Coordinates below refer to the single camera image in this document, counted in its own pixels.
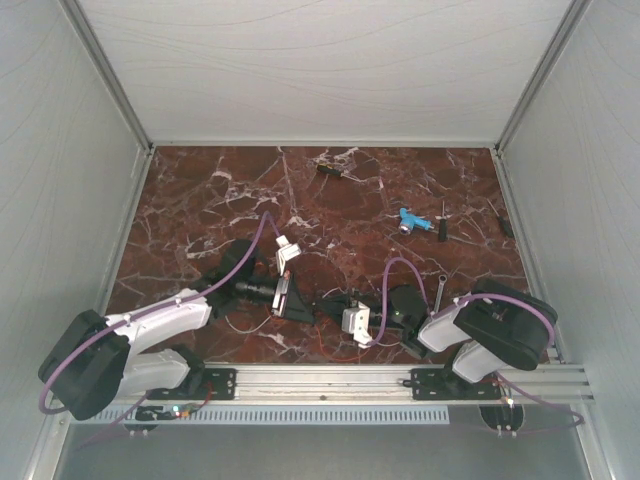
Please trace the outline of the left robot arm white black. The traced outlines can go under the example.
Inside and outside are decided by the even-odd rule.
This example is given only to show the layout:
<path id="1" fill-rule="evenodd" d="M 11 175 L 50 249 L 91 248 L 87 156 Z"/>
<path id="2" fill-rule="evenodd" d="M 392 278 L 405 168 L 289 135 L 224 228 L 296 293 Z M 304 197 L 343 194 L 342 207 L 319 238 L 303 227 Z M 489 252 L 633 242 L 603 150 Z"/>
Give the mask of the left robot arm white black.
<path id="1" fill-rule="evenodd" d="M 276 244 L 275 277 L 256 274 L 257 248 L 240 239 L 231 243 L 216 268 L 166 300 L 123 314 L 78 314 L 38 370 L 41 395 L 53 395 L 77 420 L 88 420 L 114 399 L 137 393 L 211 396 L 204 362 L 188 347 L 151 349 L 227 318 L 242 302 L 267 307 L 271 317 L 313 323 L 312 310 L 287 266 L 301 249 L 285 236 Z"/>

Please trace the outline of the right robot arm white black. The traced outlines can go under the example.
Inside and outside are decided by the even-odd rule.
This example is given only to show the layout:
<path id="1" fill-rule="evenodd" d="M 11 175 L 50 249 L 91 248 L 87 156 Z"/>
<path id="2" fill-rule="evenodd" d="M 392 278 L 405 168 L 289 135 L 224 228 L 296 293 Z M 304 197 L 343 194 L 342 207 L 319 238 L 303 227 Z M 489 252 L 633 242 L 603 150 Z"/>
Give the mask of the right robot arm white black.
<path id="1" fill-rule="evenodd" d="M 547 303 L 490 278 L 440 312 L 429 310 L 412 285 L 391 288 L 385 299 L 336 294 L 317 307 L 360 345 L 370 340 L 370 329 L 383 326 L 400 331 L 401 346 L 420 359 L 451 349 L 443 368 L 415 369 L 404 383 L 414 398 L 433 400 L 498 399 L 496 371 L 535 370 L 555 341 L 558 320 Z"/>

